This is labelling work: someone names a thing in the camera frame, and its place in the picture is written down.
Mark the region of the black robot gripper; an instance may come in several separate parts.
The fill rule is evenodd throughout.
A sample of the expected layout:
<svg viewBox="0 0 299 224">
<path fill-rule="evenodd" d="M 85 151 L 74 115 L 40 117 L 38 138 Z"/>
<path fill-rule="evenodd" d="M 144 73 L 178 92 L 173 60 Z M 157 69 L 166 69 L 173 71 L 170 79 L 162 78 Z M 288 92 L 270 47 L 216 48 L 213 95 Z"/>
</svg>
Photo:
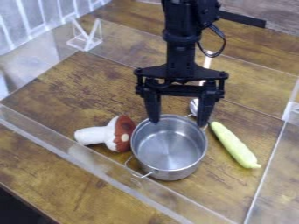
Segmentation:
<svg viewBox="0 0 299 224">
<path fill-rule="evenodd" d="M 225 72 L 194 65 L 182 73 L 168 73 L 166 65 L 137 68 L 134 70 L 134 92 L 144 98 L 144 107 L 152 123 L 160 120 L 160 95 L 192 96 L 198 98 L 196 123 L 202 127 L 209 120 L 217 101 L 224 97 Z"/>
</svg>

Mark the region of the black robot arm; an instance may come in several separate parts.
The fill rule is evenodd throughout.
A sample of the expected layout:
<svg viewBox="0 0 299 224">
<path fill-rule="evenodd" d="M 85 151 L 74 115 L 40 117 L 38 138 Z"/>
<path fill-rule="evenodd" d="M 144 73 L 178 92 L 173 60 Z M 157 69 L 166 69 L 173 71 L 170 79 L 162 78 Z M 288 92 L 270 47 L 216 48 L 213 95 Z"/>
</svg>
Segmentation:
<svg viewBox="0 0 299 224">
<path fill-rule="evenodd" d="M 144 98 L 149 121 L 157 123 L 164 95 L 198 99 L 198 126 L 208 123 L 214 102 L 224 97 L 224 81 L 229 75 L 194 63 L 194 51 L 201 49 L 201 31 L 206 28 L 221 35 L 213 25 L 220 19 L 218 0 L 161 0 L 164 13 L 162 40 L 166 60 L 160 66 L 134 70 L 134 92 Z"/>
</svg>

